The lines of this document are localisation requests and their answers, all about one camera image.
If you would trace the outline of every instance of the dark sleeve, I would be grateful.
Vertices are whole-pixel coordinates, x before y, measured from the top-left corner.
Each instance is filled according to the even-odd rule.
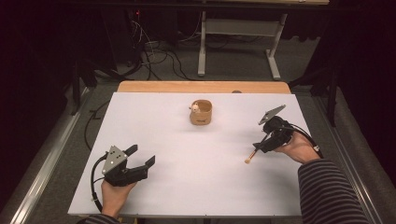
[[[331,161],[304,164],[298,176],[304,224],[369,223],[355,191]]]
[[[106,215],[93,215],[85,219],[85,224],[120,224],[114,217]]]

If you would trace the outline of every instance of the striped shirt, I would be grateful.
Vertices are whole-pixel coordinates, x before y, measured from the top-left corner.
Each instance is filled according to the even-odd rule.
[[[304,224],[369,223],[355,191],[331,161],[304,164],[298,176]]]

